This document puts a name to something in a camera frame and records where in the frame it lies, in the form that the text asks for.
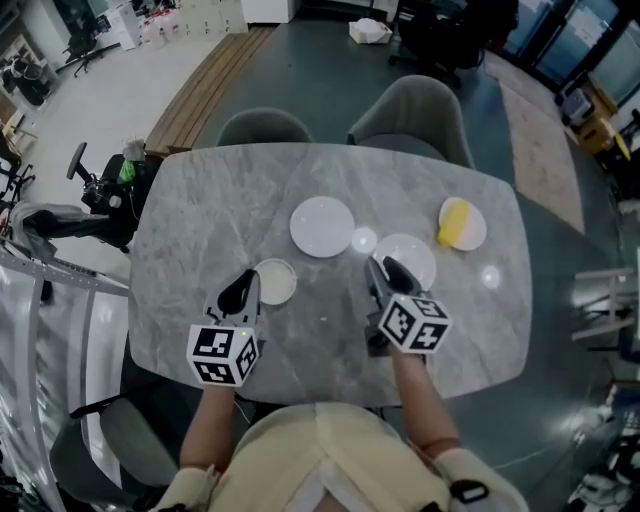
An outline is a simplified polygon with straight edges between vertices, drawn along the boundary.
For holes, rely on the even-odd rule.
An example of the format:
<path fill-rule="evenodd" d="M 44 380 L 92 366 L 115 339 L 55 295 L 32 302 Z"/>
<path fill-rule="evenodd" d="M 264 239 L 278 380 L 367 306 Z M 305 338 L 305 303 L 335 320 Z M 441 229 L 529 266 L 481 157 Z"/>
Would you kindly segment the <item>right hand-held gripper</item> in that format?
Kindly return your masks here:
<path fill-rule="evenodd" d="M 376 310 L 367 316 L 365 339 L 372 357 L 435 353 L 453 326 L 445 306 L 422 289 L 420 282 L 397 260 L 369 256 L 364 266 L 369 295 Z"/>

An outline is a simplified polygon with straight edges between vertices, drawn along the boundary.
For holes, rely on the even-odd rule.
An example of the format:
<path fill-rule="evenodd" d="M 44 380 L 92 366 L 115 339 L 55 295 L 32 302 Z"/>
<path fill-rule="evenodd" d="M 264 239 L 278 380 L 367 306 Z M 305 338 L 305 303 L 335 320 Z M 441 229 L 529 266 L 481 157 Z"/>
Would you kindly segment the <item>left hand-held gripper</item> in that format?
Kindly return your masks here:
<path fill-rule="evenodd" d="M 259 356 L 261 279 L 247 269 L 207 296 L 203 319 L 190 326 L 186 359 L 203 386 L 239 388 Z"/>

